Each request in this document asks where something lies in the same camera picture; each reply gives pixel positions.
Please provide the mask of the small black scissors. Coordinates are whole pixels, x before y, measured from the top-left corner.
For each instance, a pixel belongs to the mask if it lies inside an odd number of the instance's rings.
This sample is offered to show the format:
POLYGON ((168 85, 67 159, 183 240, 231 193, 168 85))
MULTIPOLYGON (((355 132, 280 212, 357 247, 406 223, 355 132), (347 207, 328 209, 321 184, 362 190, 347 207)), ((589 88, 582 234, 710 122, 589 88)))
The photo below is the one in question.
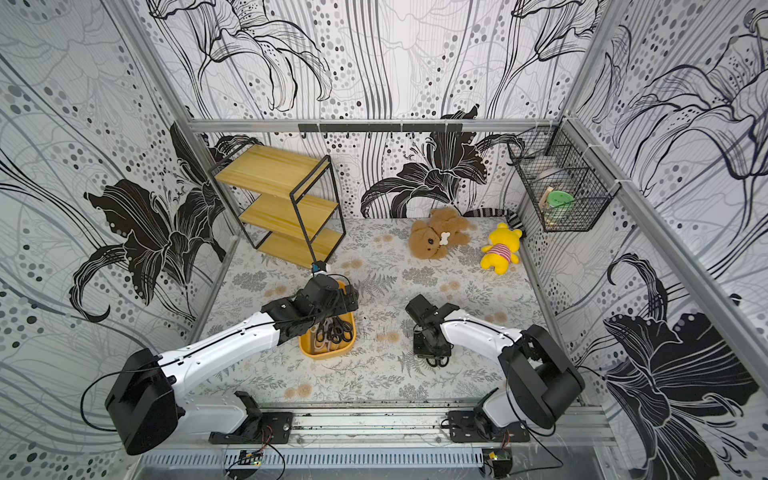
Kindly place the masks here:
POLYGON ((324 320, 320 325, 317 326, 317 329, 314 335, 314 343, 316 345, 325 346, 328 344, 329 329, 330 329, 329 319, 324 320))

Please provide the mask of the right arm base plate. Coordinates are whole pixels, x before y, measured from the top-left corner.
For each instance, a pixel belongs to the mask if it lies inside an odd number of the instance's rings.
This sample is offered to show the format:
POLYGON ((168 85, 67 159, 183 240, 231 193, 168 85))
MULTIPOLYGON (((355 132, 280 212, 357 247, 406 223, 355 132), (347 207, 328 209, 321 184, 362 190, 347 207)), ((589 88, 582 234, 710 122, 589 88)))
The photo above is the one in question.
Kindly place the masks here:
POLYGON ((446 426, 454 443, 527 443, 531 440, 524 422, 512 422, 504 427, 496 426, 481 411, 452 410, 446 414, 446 426))

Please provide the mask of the large black scissors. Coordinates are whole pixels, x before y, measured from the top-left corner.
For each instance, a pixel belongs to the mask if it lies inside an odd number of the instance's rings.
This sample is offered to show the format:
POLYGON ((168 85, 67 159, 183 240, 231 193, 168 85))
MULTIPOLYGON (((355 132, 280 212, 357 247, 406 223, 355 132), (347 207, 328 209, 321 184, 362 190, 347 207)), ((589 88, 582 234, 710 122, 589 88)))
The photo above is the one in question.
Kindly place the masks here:
POLYGON ((335 345, 351 342, 354 338, 354 327, 339 316, 332 317, 326 327, 325 338, 335 345))

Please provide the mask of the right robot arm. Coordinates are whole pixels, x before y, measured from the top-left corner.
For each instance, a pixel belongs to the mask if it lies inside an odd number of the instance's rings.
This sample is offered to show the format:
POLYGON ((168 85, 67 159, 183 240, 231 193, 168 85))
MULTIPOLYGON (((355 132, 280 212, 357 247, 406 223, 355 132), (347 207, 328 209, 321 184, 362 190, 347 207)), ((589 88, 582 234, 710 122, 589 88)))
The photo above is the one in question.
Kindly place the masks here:
POLYGON ((483 439, 517 427, 534 427, 536 435, 553 433, 585 388, 568 355, 541 326, 503 329, 457 305, 437 307, 421 294, 405 311, 415 323, 414 354, 431 367, 446 367, 457 346, 500 365, 505 385, 484 396, 471 416, 471 428, 483 439))

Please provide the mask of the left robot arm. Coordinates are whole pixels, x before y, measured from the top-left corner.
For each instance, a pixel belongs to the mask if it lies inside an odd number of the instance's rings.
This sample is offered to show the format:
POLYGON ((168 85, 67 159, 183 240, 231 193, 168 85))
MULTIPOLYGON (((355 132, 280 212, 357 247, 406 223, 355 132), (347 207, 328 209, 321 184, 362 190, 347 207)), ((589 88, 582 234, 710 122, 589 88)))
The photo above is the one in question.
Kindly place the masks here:
POLYGON ((294 295, 263 305, 215 335, 161 354, 135 352, 116 372, 104 402, 126 453, 146 453, 172 436, 234 433, 256 414, 250 397, 208 402, 194 399, 191 392, 243 359, 356 311, 358 299, 348 278, 319 272, 294 295))

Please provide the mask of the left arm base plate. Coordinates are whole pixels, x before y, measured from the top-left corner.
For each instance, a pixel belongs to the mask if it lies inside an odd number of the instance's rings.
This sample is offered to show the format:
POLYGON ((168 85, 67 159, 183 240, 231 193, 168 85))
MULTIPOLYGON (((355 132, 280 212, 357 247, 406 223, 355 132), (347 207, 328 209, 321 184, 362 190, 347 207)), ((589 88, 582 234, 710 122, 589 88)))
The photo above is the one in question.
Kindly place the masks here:
POLYGON ((212 432, 208 441, 213 445, 283 445, 289 442, 293 420, 292 412, 249 414, 233 433, 212 432))

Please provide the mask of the yellow storage tray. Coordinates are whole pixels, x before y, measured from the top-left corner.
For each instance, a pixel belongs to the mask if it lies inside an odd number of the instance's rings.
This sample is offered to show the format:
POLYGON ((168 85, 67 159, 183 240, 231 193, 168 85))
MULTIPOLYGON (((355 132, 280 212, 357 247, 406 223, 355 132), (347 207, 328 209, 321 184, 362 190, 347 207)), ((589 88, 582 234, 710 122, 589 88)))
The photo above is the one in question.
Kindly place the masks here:
POLYGON ((355 317, 353 312, 347 312, 343 315, 336 315, 339 316, 342 320, 348 321, 352 324, 354 327, 354 338, 351 342, 344 342, 339 345, 332 344, 330 341, 325 346, 316 345, 314 343, 314 335, 315 331, 317 329, 317 326, 319 324, 311 326, 303 335, 299 337, 299 348, 300 351, 307 357, 313 359, 313 360, 326 360, 330 358, 334 358, 340 355, 343 355, 347 353, 349 350, 352 349, 355 340, 356 340, 356 334, 357 334, 357 326, 355 323, 355 317))

